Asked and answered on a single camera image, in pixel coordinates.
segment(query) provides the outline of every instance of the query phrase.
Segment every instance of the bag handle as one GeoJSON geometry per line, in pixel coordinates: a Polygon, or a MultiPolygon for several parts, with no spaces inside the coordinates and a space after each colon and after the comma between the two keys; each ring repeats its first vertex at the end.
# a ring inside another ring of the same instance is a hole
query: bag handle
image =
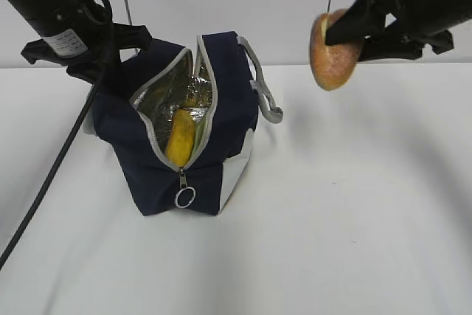
{"type": "Polygon", "coordinates": [[[277,106],[271,91],[267,87],[266,80],[264,79],[263,68],[260,65],[259,59],[251,48],[249,42],[244,37],[238,36],[237,42],[244,48],[256,69],[256,80],[251,80],[251,86],[259,95],[260,111],[265,119],[270,123],[281,123],[283,120],[283,110],[277,106]]]}

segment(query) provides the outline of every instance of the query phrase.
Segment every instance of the banana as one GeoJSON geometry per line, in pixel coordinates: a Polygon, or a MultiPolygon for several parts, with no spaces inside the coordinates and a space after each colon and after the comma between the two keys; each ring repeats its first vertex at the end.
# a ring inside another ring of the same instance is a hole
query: banana
{"type": "Polygon", "coordinates": [[[196,126],[185,110],[177,110],[172,118],[172,131],[165,149],[165,156],[179,167],[190,160],[195,144],[196,126]]]}

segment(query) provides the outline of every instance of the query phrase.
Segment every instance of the bag zipper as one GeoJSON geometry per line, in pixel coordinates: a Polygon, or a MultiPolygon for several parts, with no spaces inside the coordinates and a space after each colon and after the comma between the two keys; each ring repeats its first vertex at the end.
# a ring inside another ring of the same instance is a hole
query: bag zipper
{"type": "Polygon", "coordinates": [[[180,181],[180,187],[179,191],[176,193],[176,199],[175,199],[175,204],[176,207],[180,209],[186,209],[188,208],[195,200],[196,197],[196,191],[195,188],[188,186],[187,183],[187,176],[185,175],[185,171],[189,170],[192,165],[197,161],[197,159],[200,157],[200,155],[204,152],[205,148],[208,145],[209,137],[212,131],[212,122],[213,122],[213,117],[215,116],[216,108],[218,106],[218,87],[216,86],[216,79],[215,79],[215,73],[213,72],[212,65],[209,60],[208,52],[207,49],[205,48],[205,43],[203,40],[203,36],[198,36],[197,38],[197,43],[198,43],[198,53],[197,53],[197,63],[195,64],[195,68],[193,70],[193,77],[199,74],[200,72],[200,66],[201,62],[199,63],[200,59],[205,63],[206,70],[209,75],[209,81],[212,84],[212,104],[208,109],[208,112],[206,113],[205,116],[205,129],[201,138],[200,145],[195,152],[195,154],[192,155],[191,159],[188,161],[188,163],[185,164],[185,166],[179,167],[173,162],[171,162],[165,155],[162,153],[161,148],[159,147],[158,144],[156,143],[156,136],[154,134],[153,130],[153,124],[152,122],[144,115],[141,114],[138,111],[139,116],[143,120],[143,122],[146,124],[147,132],[149,135],[149,140],[151,142],[151,145],[153,146],[154,153],[156,154],[157,158],[165,164],[168,168],[171,170],[175,171],[176,173],[179,174],[179,181],[180,181]],[[182,206],[179,203],[179,198],[184,193],[185,191],[190,190],[192,192],[192,198],[190,199],[190,202],[182,206]]]}

